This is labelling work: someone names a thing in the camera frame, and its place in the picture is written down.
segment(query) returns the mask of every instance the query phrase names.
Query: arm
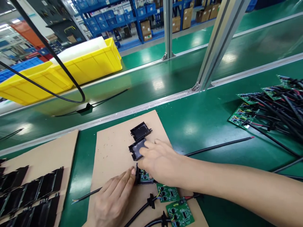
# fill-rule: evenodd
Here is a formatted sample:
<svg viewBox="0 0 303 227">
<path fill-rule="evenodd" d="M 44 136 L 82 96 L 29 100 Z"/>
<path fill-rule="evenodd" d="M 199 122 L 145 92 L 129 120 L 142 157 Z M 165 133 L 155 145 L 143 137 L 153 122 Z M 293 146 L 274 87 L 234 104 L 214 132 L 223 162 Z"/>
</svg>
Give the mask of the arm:
<svg viewBox="0 0 303 227">
<path fill-rule="evenodd" d="M 303 183 L 246 166 L 188 158 L 160 140 L 145 146 L 138 167 L 158 182 L 227 199 L 276 226 L 303 225 Z"/>
</svg>

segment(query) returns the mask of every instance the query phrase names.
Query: assembly line workbench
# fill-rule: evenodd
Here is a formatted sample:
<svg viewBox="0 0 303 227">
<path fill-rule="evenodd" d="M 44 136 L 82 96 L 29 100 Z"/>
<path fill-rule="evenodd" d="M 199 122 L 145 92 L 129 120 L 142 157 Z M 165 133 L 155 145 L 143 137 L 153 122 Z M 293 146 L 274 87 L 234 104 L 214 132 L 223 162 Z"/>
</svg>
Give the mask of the assembly line workbench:
<svg viewBox="0 0 303 227">
<path fill-rule="evenodd" d="M 296 61 L 80 131 L 60 226 L 80 227 L 86 221 L 88 200 L 73 205 L 71 202 L 72 199 L 77 199 L 90 191 L 97 132 L 153 109 L 157 111 L 170 142 L 177 152 L 189 153 L 216 144 L 255 136 L 252 140 L 211 150 L 193 158 L 251 166 L 263 170 L 272 170 L 292 161 L 294 158 L 291 155 L 254 129 L 245 131 L 227 120 L 241 103 L 235 94 L 257 92 L 261 87 L 276 85 L 279 83 L 277 74 L 302 78 L 300 73 L 302 64 L 303 60 Z M 283 135 L 274 133 L 271 135 L 303 155 L 299 144 Z M 13 158 L 30 149 L 32 148 L 11 153 L 6 157 Z M 297 176 L 300 176 L 302 172 L 302 163 L 283 171 L 284 174 Z M 272 226 L 250 211 L 220 198 L 205 195 L 204 199 L 199 199 L 198 202 L 210 227 Z"/>
</svg>

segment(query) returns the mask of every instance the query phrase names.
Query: black cable clip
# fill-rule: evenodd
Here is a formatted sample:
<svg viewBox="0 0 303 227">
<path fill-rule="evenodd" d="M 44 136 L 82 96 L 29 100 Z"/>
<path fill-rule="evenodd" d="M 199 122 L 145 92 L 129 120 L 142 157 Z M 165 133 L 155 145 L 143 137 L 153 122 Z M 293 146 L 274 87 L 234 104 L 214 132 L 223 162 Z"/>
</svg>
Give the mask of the black cable clip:
<svg viewBox="0 0 303 227">
<path fill-rule="evenodd" d="M 150 207 L 152 207 L 153 209 L 155 209 L 155 200 L 154 200 L 154 195 L 151 193 L 150 197 L 147 199 L 147 203 Z"/>
<path fill-rule="evenodd" d="M 166 217 L 166 214 L 165 214 L 164 211 L 163 211 L 163 214 L 161 216 L 161 219 L 162 219 L 161 227 L 164 227 L 164 226 L 168 227 L 168 221 L 167 221 L 168 217 Z"/>
</svg>

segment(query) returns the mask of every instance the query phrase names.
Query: brown cardboard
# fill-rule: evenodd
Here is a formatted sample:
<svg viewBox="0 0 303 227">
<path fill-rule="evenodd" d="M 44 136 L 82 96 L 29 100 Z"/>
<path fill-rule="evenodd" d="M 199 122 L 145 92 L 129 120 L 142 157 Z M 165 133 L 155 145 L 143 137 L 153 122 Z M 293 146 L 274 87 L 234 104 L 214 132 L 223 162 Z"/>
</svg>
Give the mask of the brown cardboard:
<svg viewBox="0 0 303 227">
<path fill-rule="evenodd" d="M 97 133 L 91 191 L 102 187 L 110 178 L 120 175 L 130 166 L 136 165 L 136 162 L 133 161 L 131 153 L 128 150 L 128 146 L 134 143 L 134 139 L 130 135 L 130 129 L 139 125 L 143 121 L 146 123 L 148 128 L 152 129 L 152 133 L 146 137 L 147 140 L 154 141 L 156 138 L 160 138 L 162 141 L 170 145 L 170 141 L 155 110 L 99 131 Z M 146 203 L 150 193 L 153 193 L 154 196 L 157 195 L 157 187 L 155 184 L 134 186 L 129 199 L 128 207 L 123 216 L 122 223 L 119 226 L 124 226 L 130 220 L 130 218 Z M 94 203 L 95 194 L 90 196 L 89 199 L 87 215 L 88 220 L 90 220 L 89 218 L 91 215 L 93 215 Z M 136 218 L 131 226 L 145 226 L 148 222 L 160 217 L 162 212 L 166 211 L 165 207 L 168 204 L 169 203 L 160 203 L 159 200 L 156 200 L 156 209 L 148 207 Z M 208 225 L 197 201 L 192 199 L 192 201 L 189 201 L 188 204 L 196 220 L 190 226 L 207 227 Z"/>
<path fill-rule="evenodd" d="M 211 20 L 218 16 L 218 12 L 219 12 L 221 4 L 210 5 L 210 6 L 211 6 L 211 14 L 209 16 L 209 19 Z"/>
<path fill-rule="evenodd" d="M 148 40 L 151 40 L 152 35 L 151 34 L 145 35 L 145 36 L 143 36 L 143 39 L 144 39 L 145 42 L 148 41 Z"/>
<path fill-rule="evenodd" d="M 140 24 L 141 24 L 141 29 L 142 29 L 143 36 L 146 36 L 146 35 L 149 35 L 149 34 L 152 33 L 149 20 L 143 21 Z"/>
<path fill-rule="evenodd" d="M 211 14 L 211 9 L 198 11 L 196 13 L 196 22 L 208 21 L 210 14 Z"/>
<path fill-rule="evenodd" d="M 193 8 L 188 8 L 184 10 L 182 29 L 187 29 L 190 27 L 192 22 L 192 15 L 193 15 Z"/>
<path fill-rule="evenodd" d="M 173 18 L 173 33 L 180 31 L 181 17 Z"/>
<path fill-rule="evenodd" d="M 55 227 L 59 225 L 61 212 L 63 210 L 77 136 L 78 130 L 72 131 L 60 138 L 45 143 L 1 164 L 1 167 L 5 167 L 4 174 L 29 165 L 22 185 L 44 176 L 62 166 L 64 167 L 61 189 L 59 191 L 60 199 L 57 208 L 57 219 L 56 224 L 54 225 Z M 33 206 L 36 205 L 39 205 L 39 201 L 34 203 Z M 16 214 L 21 213 L 23 210 L 24 209 L 19 210 Z M 9 218 L 4 218 L 0 223 L 8 220 Z"/>
</svg>

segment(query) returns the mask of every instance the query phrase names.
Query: black plastic cover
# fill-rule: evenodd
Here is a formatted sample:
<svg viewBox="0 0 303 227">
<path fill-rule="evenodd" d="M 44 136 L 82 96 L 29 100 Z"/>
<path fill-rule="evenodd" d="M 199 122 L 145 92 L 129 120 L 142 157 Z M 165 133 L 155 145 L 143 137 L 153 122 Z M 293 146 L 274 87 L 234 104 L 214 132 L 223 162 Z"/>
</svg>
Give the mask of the black plastic cover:
<svg viewBox="0 0 303 227">
<path fill-rule="evenodd" d="M 138 161 L 140 158 L 142 158 L 142 155 L 140 154 L 139 150 L 144 146 L 144 142 L 146 141 L 145 137 L 140 138 L 138 141 L 130 145 L 129 151 L 132 153 L 132 157 L 134 161 Z"/>
<path fill-rule="evenodd" d="M 139 140 L 142 137 L 146 137 L 151 132 L 152 129 L 148 129 L 147 125 L 144 122 L 130 130 L 130 134 L 133 136 L 135 141 Z"/>
</svg>

